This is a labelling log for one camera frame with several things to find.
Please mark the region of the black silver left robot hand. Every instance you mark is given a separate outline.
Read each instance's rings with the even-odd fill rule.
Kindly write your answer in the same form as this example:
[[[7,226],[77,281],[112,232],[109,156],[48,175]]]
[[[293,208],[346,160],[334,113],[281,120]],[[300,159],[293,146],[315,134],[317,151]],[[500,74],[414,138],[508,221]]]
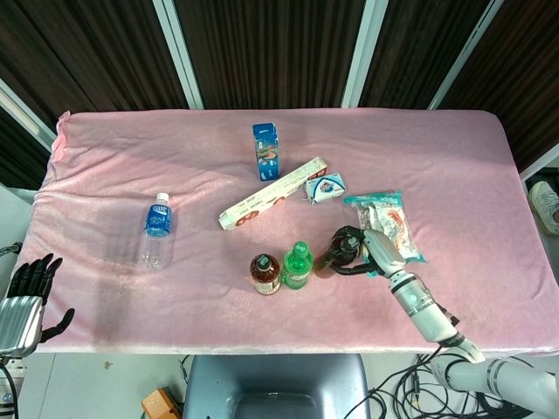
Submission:
[[[7,293],[0,300],[0,357],[27,357],[72,323],[75,310],[70,308],[58,324],[43,327],[53,280],[62,263],[62,258],[49,253],[30,264],[22,264],[13,274]]]

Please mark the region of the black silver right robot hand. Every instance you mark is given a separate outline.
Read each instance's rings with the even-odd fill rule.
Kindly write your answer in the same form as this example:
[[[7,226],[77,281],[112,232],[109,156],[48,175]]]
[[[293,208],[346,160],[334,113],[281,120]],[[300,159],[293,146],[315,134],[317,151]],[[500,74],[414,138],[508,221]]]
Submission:
[[[344,276],[375,273],[389,278],[406,265],[405,259],[384,233],[349,225],[334,234],[328,255],[328,266]]]

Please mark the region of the dark brown tea bottle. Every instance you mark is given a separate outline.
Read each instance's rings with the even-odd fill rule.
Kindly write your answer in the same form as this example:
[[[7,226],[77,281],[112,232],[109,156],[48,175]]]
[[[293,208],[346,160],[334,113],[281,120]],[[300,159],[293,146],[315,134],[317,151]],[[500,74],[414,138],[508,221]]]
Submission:
[[[358,258],[360,250],[359,237],[348,232],[337,232],[326,252],[314,261],[314,272],[320,278],[330,278],[335,273],[354,275],[350,265]]]

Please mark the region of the amber tea bottle white label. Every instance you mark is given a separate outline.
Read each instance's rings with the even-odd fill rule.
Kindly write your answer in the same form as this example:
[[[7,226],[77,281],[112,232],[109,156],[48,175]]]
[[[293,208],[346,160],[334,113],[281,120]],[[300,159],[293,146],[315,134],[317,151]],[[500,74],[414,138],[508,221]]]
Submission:
[[[280,288],[280,264],[270,254],[262,253],[250,263],[252,283],[257,292],[263,295],[276,293]]]

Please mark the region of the teal snack packet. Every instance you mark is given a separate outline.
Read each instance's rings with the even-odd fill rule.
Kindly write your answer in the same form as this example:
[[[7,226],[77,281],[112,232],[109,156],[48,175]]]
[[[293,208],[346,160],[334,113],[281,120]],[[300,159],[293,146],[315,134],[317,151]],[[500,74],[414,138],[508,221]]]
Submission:
[[[342,202],[356,211],[358,218],[356,228],[378,230],[384,233],[396,246],[406,264],[424,261],[423,254],[414,243],[411,227],[405,215],[401,191],[347,196]]]

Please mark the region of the small white blue box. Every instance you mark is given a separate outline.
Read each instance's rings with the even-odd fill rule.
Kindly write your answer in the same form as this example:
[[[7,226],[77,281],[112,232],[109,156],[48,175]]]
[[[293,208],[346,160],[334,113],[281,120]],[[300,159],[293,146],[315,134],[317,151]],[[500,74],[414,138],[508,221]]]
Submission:
[[[314,205],[343,196],[346,192],[346,186],[341,175],[333,173],[307,180],[305,191],[307,199]]]

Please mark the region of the green soda bottle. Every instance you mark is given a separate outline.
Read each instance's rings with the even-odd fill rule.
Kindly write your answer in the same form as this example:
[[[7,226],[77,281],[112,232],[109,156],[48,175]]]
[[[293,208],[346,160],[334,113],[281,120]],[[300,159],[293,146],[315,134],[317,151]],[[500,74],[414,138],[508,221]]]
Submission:
[[[292,290],[299,290],[307,284],[313,270],[314,256],[308,244],[299,241],[283,257],[282,283]]]

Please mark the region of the long white box red circles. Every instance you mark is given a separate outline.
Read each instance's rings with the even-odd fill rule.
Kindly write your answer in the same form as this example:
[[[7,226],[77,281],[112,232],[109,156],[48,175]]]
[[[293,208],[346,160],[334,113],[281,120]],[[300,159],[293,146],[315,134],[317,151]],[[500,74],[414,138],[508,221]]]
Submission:
[[[313,160],[223,211],[218,217],[220,226],[223,230],[235,230],[274,205],[284,201],[308,180],[325,175],[327,168],[328,164],[322,158],[313,158]]]

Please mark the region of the blue cookie box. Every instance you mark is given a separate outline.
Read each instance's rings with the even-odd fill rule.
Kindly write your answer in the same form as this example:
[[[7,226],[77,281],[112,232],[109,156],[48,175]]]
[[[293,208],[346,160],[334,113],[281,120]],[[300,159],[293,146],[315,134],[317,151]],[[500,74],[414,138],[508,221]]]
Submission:
[[[279,179],[279,138],[276,126],[273,123],[254,124],[252,134],[259,179],[262,182]]]

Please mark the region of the orange box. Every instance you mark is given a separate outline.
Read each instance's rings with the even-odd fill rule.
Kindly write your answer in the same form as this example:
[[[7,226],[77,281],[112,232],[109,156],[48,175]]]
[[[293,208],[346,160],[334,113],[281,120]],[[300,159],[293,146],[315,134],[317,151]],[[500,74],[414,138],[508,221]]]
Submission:
[[[141,400],[142,419],[183,419],[182,408],[169,388],[157,388]]]

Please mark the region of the clear water bottle blue label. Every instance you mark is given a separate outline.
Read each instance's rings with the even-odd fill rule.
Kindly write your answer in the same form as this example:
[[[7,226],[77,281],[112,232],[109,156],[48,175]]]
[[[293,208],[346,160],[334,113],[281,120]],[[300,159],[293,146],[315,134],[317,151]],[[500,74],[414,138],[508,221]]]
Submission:
[[[148,207],[140,246],[139,262],[149,268],[163,268],[171,256],[172,209],[169,194],[159,192]]]

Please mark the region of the white shoe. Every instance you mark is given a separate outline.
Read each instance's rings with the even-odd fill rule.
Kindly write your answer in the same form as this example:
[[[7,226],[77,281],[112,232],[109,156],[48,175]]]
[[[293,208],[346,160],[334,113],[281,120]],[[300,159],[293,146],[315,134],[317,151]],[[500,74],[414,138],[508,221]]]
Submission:
[[[532,209],[552,236],[559,236],[559,195],[545,181],[535,183],[529,191]]]

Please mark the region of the pink plush table cloth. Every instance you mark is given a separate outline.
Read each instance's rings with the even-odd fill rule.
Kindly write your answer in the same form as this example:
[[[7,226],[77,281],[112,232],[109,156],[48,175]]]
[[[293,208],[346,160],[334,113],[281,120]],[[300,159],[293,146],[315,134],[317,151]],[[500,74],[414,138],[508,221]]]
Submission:
[[[487,352],[554,352],[555,280],[499,120],[484,111],[308,109],[76,113],[59,124],[24,259],[63,258],[45,311],[76,310],[48,352],[255,353],[423,349],[382,280],[311,278],[255,292],[248,265],[299,240],[322,252],[355,221],[288,197],[232,231],[218,216],[261,188],[252,125],[273,122],[280,166],[315,157],[351,194],[399,189],[425,262],[413,270]],[[171,256],[139,262],[148,207],[172,209]]]

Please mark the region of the dark brown pleated curtain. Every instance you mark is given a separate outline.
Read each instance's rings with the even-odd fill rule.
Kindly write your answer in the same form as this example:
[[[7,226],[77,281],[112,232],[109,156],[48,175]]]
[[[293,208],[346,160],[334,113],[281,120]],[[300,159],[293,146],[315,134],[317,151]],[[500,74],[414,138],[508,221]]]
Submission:
[[[365,0],[174,0],[206,109],[340,107]],[[489,0],[389,0],[360,107],[426,109]],[[0,78],[66,111],[189,108],[152,0],[0,0]],[[527,169],[559,146],[559,0],[505,0],[439,108],[495,114]],[[49,151],[0,107],[0,183]]]

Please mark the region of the white frame post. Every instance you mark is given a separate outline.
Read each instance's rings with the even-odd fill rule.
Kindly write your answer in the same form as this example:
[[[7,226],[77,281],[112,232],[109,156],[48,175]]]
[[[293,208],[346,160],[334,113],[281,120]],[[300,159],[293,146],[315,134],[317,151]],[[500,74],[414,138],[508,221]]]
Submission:
[[[358,107],[389,0],[365,0],[341,108]]]
[[[445,78],[441,82],[438,90],[433,95],[431,102],[427,107],[428,110],[436,110],[440,107],[444,98],[446,97],[452,85],[454,84],[455,80],[461,73],[466,62],[471,57],[479,41],[486,33],[488,27],[493,22],[495,16],[500,11],[504,2],[505,0],[489,0],[486,8],[484,9],[482,14],[480,15],[479,20],[473,27],[472,32],[469,35],[468,39],[466,40],[464,46],[462,47],[461,51],[459,52],[452,66],[450,67],[449,71],[445,75]]]
[[[56,134],[0,78],[0,107],[43,148],[52,151]]]
[[[157,19],[190,109],[205,109],[174,0],[152,0]]]

